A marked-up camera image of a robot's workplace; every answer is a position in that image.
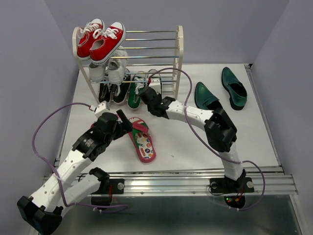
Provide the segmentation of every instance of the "white sneaker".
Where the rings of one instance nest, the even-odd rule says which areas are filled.
[[[116,50],[114,56],[128,56],[126,50]],[[127,66],[127,59],[109,59],[108,63],[108,78],[111,84],[117,85],[116,95],[120,94],[120,84],[124,78],[124,72]]]
[[[89,65],[89,77],[93,82],[101,82],[104,80],[104,66],[103,65],[95,65],[94,63],[90,63]]]

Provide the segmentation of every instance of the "slipper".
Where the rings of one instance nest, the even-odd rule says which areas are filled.
[[[156,158],[151,136],[148,134],[149,128],[144,120],[132,117],[129,121],[133,124],[133,131],[128,133],[131,138],[137,155],[143,163],[150,163]]]

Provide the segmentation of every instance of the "green sneaker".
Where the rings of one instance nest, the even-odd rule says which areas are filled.
[[[133,81],[138,82],[132,83],[129,91],[128,106],[134,110],[137,109],[140,104],[140,97],[138,96],[138,93],[145,87],[145,83],[140,81],[146,81],[147,78],[147,76],[145,74],[142,74],[141,72],[143,71],[139,71],[134,75]]]
[[[196,84],[195,103],[199,109],[204,110],[223,108],[219,99],[217,99],[202,82]]]
[[[234,110],[242,110],[247,100],[246,89],[228,67],[222,71],[222,85],[229,93],[231,107]]]

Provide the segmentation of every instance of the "flip-flop strap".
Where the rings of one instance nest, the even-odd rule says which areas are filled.
[[[145,133],[145,134],[147,134],[148,131],[149,131],[149,128],[148,128],[148,127],[146,127],[146,126],[144,126],[144,125],[141,125],[141,124],[139,124],[139,123],[135,123],[135,122],[133,122],[133,129],[136,129],[136,130],[138,130],[138,131],[141,131],[141,132],[143,132],[143,133]]]

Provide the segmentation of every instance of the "black sneaker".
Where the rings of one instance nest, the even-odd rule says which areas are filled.
[[[131,80],[131,75],[124,74],[123,81],[130,81],[130,80]],[[121,84],[116,85],[116,90],[113,96],[113,101],[115,104],[121,105],[125,102],[130,86],[131,86],[130,83],[121,83]]]
[[[108,73],[107,72],[105,73],[104,81],[108,81]],[[100,92],[99,92],[99,102],[100,103],[103,101],[110,103],[110,101],[111,101],[111,90],[112,90],[111,84],[100,83]]]

